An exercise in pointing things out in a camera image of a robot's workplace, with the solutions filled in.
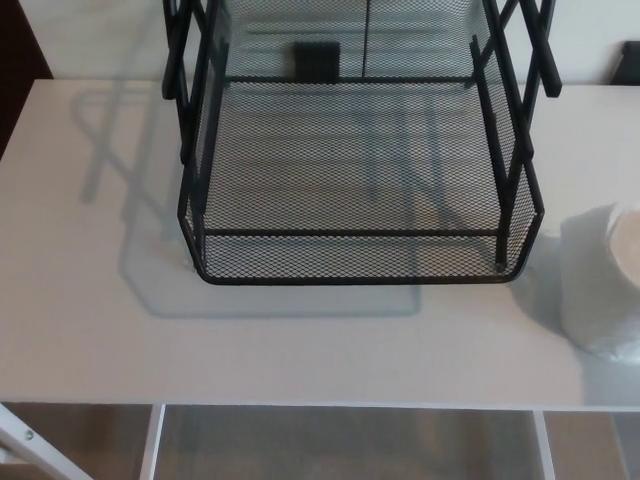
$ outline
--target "white desk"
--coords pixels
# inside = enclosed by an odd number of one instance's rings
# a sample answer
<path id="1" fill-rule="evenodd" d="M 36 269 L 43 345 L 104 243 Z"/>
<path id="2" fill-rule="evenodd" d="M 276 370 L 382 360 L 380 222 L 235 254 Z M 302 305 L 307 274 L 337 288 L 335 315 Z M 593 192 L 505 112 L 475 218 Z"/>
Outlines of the white desk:
<path id="1" fill-rule="evenodd" d="M 547 215 L 511 285 L 213 287 L 151 82 L 39 81 L 0 162 L 5 401 L 640 410 L 558 326 L 561 222 L 640 196 L 640 90 L 566 87 L 532 136 Z"/>

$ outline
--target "mesh tray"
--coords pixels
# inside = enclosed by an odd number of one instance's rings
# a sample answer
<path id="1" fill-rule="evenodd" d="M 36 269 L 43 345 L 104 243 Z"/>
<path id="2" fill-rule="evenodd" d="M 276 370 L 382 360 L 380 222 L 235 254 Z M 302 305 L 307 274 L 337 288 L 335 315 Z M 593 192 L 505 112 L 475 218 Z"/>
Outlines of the mesh tray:
<path id="1" fill-rule="evenodd" d="M 179 215 L 200 275 L 267 285 L 513 278 L 542 203 L 528 131 L 514 123 L 517 87 L 503 76 L 506 45 L 487 48 L 497 20 L 490 11 L 487 21 L 487 2 L 404 1 L 392 12 L 383 0 L 349 11 L 245 3 L 218 12 L 199 67 Z M 309 40 L 340 42 L 338 83 L 287 73 L 287 46 Z"/>

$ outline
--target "black mesh desk organizer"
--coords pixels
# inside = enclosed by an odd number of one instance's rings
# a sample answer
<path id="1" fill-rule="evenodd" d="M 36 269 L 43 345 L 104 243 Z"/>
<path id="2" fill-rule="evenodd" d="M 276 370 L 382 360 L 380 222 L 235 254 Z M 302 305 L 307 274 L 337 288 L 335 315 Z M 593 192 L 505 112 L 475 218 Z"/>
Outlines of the black mesh desk organizer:
<path id="1" fill-rule="evenodd" d="M 533 46 L 521 98 L 504 28 Z M 178 218 L 207 282 L 489 283 L 544 213 L 529 125 L 553 0 L 164 0 Z M 201 32 L 188 89 L 183 55 Z"/>

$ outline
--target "white table leg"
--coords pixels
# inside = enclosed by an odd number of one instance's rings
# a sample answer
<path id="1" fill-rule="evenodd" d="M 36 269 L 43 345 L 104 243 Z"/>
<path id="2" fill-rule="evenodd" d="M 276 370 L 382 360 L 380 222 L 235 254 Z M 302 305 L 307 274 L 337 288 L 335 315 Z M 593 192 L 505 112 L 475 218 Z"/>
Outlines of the white table leg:
<path id="1" fill-rule="evenodd" d="M 551 446 L 549 445 L 549 436 L 547 435 L 547 425 L 544 422 L 544 412 L 533 412 L 533 424 L 538 439 L 542 478 L 544 480 L 556 480 L 556 474 L 553 469 L 553 458 L 551 457 Z"/>
<path id="2" fill-rule="evenodd" d="M 147 443 L 144 447 L 140 480 L 153 480 L 156 473 L 158 450 L 160 449 L 160 437 L 162 436 L 162 424 L 164 422 L 165 405 L 154 405 L 149 418 L 149 430 L 147 431 Z"/>
<path id="3" fill-rule="evenodd" d="M 0 442 L 14 456 L 35 465 L 56 480 L 92 480 L 49 442 L 0 404 Z"/>

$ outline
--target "white wall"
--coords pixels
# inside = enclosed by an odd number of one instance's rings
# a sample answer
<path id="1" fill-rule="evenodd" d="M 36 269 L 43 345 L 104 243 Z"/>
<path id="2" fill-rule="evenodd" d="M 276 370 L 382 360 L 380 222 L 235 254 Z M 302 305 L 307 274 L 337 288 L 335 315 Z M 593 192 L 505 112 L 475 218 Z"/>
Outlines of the white wall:
<path id="1" fill-rule="evenodd" d="M 167 55 L 162 0 L 21 2 L 56 77 L 161 77 Z M 519 10 L 508 35 L 524 79 L 530 45 Z M 627 39 L 640 39 L 640 0 L 557 0 L 551 44 L 565 82 L 601 82 Z"/>

